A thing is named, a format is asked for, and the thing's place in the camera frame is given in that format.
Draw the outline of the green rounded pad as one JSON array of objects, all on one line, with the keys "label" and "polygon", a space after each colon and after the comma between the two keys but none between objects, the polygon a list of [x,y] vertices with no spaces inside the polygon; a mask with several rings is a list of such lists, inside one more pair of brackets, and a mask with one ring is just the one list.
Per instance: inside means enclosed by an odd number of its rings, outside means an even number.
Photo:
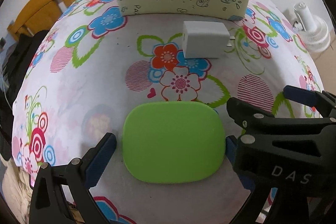
[{"label": "green rounded pad", "polygon": [[221,167],[225,150],[219,114],[200,102],[142,104],[123,125],[123,162],[133,177],[151,184],[208,178]]}]

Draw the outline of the white plug adapter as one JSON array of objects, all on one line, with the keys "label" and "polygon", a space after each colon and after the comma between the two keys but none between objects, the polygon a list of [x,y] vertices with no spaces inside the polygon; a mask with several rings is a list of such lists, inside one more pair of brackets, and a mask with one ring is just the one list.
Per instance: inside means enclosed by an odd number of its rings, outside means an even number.
[{"label": "white plug adapter", "polygon": [[183,22],[182,50],[186,59],[219,59],[231,40],[222,22]]}]

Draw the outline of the white standing fan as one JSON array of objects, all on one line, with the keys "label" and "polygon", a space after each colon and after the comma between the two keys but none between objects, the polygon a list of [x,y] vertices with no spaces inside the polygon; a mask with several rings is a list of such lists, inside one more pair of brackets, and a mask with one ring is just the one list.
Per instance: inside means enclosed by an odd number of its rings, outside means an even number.
[{"label": "white standing fan", "polygon": [[294,29],[298,31],[304,45],[310,53],[322,53],[331,42],[330,31],[327,23],[319,16],[313,15],[305,2],[294,5],[297,17]]}]

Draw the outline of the floral tablecloth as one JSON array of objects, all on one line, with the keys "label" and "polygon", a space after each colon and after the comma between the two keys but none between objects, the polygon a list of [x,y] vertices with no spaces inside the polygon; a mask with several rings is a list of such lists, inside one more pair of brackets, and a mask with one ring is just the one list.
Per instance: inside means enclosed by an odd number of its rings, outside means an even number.
[{"label": "floral tablecloth", "polygon": [[302,38],[271,0],[249,0],[244,19],[226,22],[234,36],[219,59],[185,59],[182,30],[197,16],[123,17],[117,0],[76,0],[33,55],[13,104],[12,154],[32,188],[39,167],[83,156],[107,132],[120,135],[126,116],[149,102],[198,101],[220,116],[225,132],[236,97],[277,117],[318,118],[288,101],[286,85],[321,91]]}]

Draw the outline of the black clothing pile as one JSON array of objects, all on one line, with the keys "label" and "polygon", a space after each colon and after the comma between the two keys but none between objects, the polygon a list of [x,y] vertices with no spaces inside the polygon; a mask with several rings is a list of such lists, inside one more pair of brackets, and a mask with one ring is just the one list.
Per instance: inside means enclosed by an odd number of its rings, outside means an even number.
[{"label": "black clothing pile", "polygon": [[48,51],[48,33],[47,30],[42,30],[32,37],[25,34],[19,36],[14,51],[1,67],[1,112],[12,115],[11,107],[23,80]]}]

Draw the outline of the orange wooden chair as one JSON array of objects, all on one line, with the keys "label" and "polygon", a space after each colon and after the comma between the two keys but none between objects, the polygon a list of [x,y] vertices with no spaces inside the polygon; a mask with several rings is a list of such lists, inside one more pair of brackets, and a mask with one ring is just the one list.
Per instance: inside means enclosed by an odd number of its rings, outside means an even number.
[{"label": "orange wooden chair", "polygon": [[[76,0],[61,0],[70,7]],[[17,42],[21,34],[32,37],[42,30],[50,30],[61,17],[62,10],[56,0],[29,0],[7,31]]]}]

